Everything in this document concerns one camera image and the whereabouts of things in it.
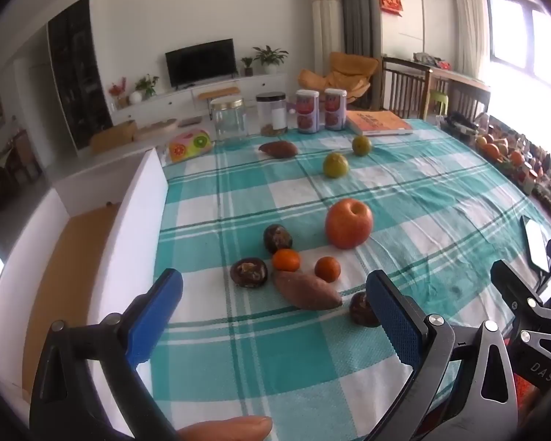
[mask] gold jar lid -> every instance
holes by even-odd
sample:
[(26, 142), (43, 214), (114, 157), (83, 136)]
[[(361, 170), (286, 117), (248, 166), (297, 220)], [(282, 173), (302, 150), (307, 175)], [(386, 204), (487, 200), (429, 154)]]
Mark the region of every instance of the gold jar lid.
[(222, 111), (224, 109), (235, 109), (242, 106), (242, 97), (239, 94), (232, 96), (222, 96), (210, 101), (210, 107), (213, 111)]

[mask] television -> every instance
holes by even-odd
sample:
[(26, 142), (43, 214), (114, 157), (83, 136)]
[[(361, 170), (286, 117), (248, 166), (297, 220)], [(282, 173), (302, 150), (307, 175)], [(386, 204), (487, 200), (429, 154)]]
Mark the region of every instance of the television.
[(171, 51), (166, 61), (174, 88), (237, 72), (232, 38)]

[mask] black jar lid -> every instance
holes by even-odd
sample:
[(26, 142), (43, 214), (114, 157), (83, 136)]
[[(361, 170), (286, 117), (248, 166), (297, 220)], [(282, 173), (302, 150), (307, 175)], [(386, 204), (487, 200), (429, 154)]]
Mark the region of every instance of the black jar lid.
[(269, 103), (272, 101), (283, 101), (285, 99), (285, 93), (281, 91), (271, 91), (269, 93), (261, 93), (256, 95), (256, 101), (260, 103)]

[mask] apple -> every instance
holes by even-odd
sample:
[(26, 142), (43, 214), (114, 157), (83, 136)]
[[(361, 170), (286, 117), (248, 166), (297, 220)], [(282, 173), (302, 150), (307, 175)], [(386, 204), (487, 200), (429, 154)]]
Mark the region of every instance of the apple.
[(355, 248), (365, 242), (374, 228), (374, 215), (363, 202), (344, 198), (328, 209), (324, 230), (337, 248)]

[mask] potted plant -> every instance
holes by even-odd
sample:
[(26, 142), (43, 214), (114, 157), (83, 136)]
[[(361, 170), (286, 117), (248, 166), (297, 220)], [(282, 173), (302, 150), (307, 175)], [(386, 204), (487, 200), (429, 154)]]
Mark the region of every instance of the potted plant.
[(244, 68), (245, 76), (253, 76), (253, 68), (251, 67), (251, 63), (253, 63), (253, 58), (245, 57), (245, 58), (241, 58), (241, 61), (242, 61), (242, 64), (245, 65), (245, 68)]
[(289, 54), (288, 51), (283, 51), (280, 48), (272, 50), (268, 45), (265, 49), (257, 46), (254, 46), (253, 49), (257, 51), (255, 59), (259, 60), (262, 66), (265, 66), (268, 75), (277, 73), (277, 67), (284, 62), (284, 58), (287, 58)]
[(137, 91), (144, 91), (145, 98), (155, 96), (155, 85), (157, 84), (158, 80), (159, 76), (153, 76), (151, 78), (151, 75), (147, 74), (147, 76), (143, 76), (141, 79), (139, 79), (139, 81), (135, 85), (135, 89)]

